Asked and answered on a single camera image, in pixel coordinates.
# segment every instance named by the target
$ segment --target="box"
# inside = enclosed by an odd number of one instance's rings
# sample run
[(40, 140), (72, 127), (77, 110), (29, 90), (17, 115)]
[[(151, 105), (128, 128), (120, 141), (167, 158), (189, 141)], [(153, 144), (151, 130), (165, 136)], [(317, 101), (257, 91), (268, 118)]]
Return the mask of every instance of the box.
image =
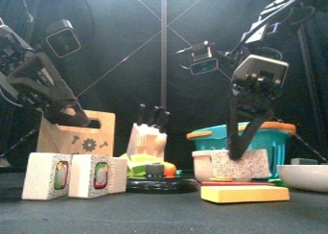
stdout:
[(75, 154), (68, 197), (93, 199), (125, 192), (127, 159), (103, 154)]
[(29, 154), (23, 199), (48, 200), (68, 194), (71, 160), (71, 154)]
[[(239, 123), (240, 133), (243, 133), (247, 124)], [(268, 152), (271, 178), (279, 177), (277, 165), (284, 164), (285, 142), (295, 133), (296, 127), (292, 124), (267, 122), (251, 140), (249, 150), (265, 149)], [(197, 151), (225, 150), (227, 126), (197, 129), (187, 134), (187, 138), (195, 141)]]
[(113, 156), (115, 114), (92, 110), (84, 112), (89, 120), (99, 123), (100, 128), (59, 126), (43, 117), (37, 152)]

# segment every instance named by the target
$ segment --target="cable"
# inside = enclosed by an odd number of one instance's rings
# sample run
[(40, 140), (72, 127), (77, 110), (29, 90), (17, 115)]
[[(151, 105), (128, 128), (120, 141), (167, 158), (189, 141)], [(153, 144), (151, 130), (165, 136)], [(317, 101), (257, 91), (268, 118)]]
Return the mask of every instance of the cable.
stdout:
[[(288, 16), (280, 21), (280, 23), (288, 22), (291, 26), (297, 26), (303, 24), (304, 22), (307, 22), (313, 17), (316, 13), (316, 8), (312, 6), (305, 7), (303, 3), (300, 4), (301, 4), (300, 8), (291, 8), (291, 12)], [(300, 12), (303, 12), (305, 16), (303, 16), (299, 19), (297, 16), (300, 15)]]
[(259, 25), (245, 34), (245, 37), (243, 38), (243, 40), (240, 41), (240, 43), (237, 44), (237, 46), (235, 47), (235, 49), (228, 53), (231, 56), (236, 55), (240, 51), (240, 48), (244, 46), (244, 44), (247, 43), (247, 40), (252, 37), (252, 35), (261, 29), (263, 26), (265, 26), (267, 24), (269, 24), (269, 22), (275, 19), (276, 16), (280, 15), (280, 13), (287, 10), (289, 8), (291, 5), (296, 4), (297, 2), (300, 2), (300, 0), (288, 0), (283, 7), (279, 8), (271, 15), (268, 15), (261, 22), (259, 23)]
[(5, 155), (9, 152), (12, 152), (15, 150), (15, 148), (20, 144), (23, 144), (37, 132), (39, 132), (39, 128), (35, 128), (35, 129), (29, 130), (29, 132), (25, 135), (23, 135), (23, 137), (20, 137), (20, 139), (17, 140), (17, 142), (9, 147), (8, 151), (0, 154), (0, 158), (4, 158)]
[(23, 105), (15, 103), (12, 100), (9, 100), (3, 92), (3, 88), (0, 87), (0, 96), (8, 102), (11, 105), (15, 105), (16, 107), (23, 107)]
[[(65, 6), (64, 6), (65, 1), (67, 0), (57, 0), (56, 13), (57, 13), (59, 17), (63, 17), (64, 12), (65, 12)], [(91, 9), (88, 0), (81, 0), (81, 2), (83, 2), (83, 6), (80, 7), (80, 10), (81, 10), (81, 12), (84, 12), (84, 9), (87, 9), (88, 19), (91, 22), (91, 34), (88, 36), (87, 42), (83, 43), (83, 47), (84, 47), (92, 41), (92, 38), (95, 36), (95, 18), (93, 18), (93, 13), (92, 13), (92, 9)]]
[(279, 59), (279, 60), (283, 59), (281, 52), (277, 49), (275, 49), (275, 48), (271, 48), (271, 47), (257, 47), (255, 49), (255, 51), (263, 51), (263, 52), (272, 53), (275, 55), (275, 59)]
[[(275, 119), (280, 122), (280, 123), (283, 123), (283, 120), (280, 119), (280, 118), (277, 118), (276, 116), (275, 116)], [(304, 144), (304, 146), (317, 155), (317, 157), (325, 162), (325, 163), (328, 163), (328, 159), (321, 155), (321, 153), (313, 148), (313, 146), (309, 144), (309, 142), (307, 142), (304, 139), (303, 139), (303, 137), (300, 136), (300, 134), (297, 134), (297, 133), (295, 133), (293, 135), (292, 135), (303, 144)]]
[(33, 18), (32, 14), (28, 11), (25, 0), (21, 0), (21, 2), (23, 2), (24, 9), (25, 9), (27, 23), (32, 23), (35, 18)]

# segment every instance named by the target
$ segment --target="black curtain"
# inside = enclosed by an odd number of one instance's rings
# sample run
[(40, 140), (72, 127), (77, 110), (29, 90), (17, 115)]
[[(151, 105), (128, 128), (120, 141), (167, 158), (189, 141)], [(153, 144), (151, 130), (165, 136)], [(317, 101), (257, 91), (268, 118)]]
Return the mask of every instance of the black curtain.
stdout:
[[(95, 32), (81, 1), (72, 0), (61, 4), (59, 1), (40, 1), (31, 43), (36, 45), (44, 40), (45, 28), (60, 16), (72, 21), (85, 47), (68, 58), (51, 56), (51, 59), (79, 96), (83, 108), (115, 113), (115, 155), (119, 156), (127, 150), (139, 104), (145, 104), (148, 109), (160, 105), (161, 0), (88, 0), (95, 17)], [(273, 1), (167, 1), (167, 109), (172, 115), (165, 159), (181, 169), (192, 169), (191, 153), (195, 151), (195, 145), (185, 139), (185, 135), (196, 129), (225, 123), (232, 73), (216, 71), (192, 76), (180, 69), (175, 52), (204, 40), (213, 42), (220, 51), (232, 50), (243, 33), (257, 21), (259, 13)], [(17, 11), (17, 14), (21, 22), (21, 12)], [(277, 42), (291, 67), (284, 94), (275, 104), (276, 117), (295, 124), (303, 137), (317, 145), (316, 127), (312, 125), (312, 97), (297, 34), (287, 35)], [(315, 70), (317, 75), (325, 75), (324, 70)], [(317, 85), (321, 111), (327, 112), (327, 87), (321, 83)], [(289, 151), (288, 158), (299, 155), (312, 157), (297, 141), (292, 143)]]
[(307, 29), (319, 109), (328, 134), (328, 12), (319, 12), (315, 15)]

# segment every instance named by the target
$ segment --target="knife handle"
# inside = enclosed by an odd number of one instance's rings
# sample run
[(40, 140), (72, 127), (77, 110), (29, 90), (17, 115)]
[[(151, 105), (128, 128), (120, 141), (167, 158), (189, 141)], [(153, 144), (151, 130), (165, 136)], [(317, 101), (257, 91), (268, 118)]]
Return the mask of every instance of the knife handle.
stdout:
[(153, 127), (157, 128), (157, 129), (160, 129), (160, 126), (161, 126), (163, 111), (164, 111), (164, 107), (160, 106), (159, 110), (157, 110), (157, 113), (156, 113), (155, 124), (153, 124)]
[(152, 125), (156, 124), (156, 120), (157, 120), (157, 115), (159, 115), (159, 106), (153, 107), (153, 111), (151, 113), (151, 117), (148, 119), (148, 126), (151, 127)]
[(143, 121), (144, 121), (145, 107), (147, 106), (144, 104), (140, 104), (139, 117), (137, 117), (137, 126), (140, 126), (143, 124)]
[(168, 126), (168, 121), (169, 121), (169, 111), (165, 111), (164, 117), (160, 120), (160, 127), (159, 127), (159, 132), (165, 133), (167, 132), (167, 126)]

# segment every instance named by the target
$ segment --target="black table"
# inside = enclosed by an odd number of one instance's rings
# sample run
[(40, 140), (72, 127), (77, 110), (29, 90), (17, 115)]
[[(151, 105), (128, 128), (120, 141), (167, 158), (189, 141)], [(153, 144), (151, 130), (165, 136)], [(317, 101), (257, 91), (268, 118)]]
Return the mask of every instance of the black table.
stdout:
[(200, 193), (21, 200), (24, 174), (0, 175), (0, 233), (328, 233), (328, 194), (216, 204)]

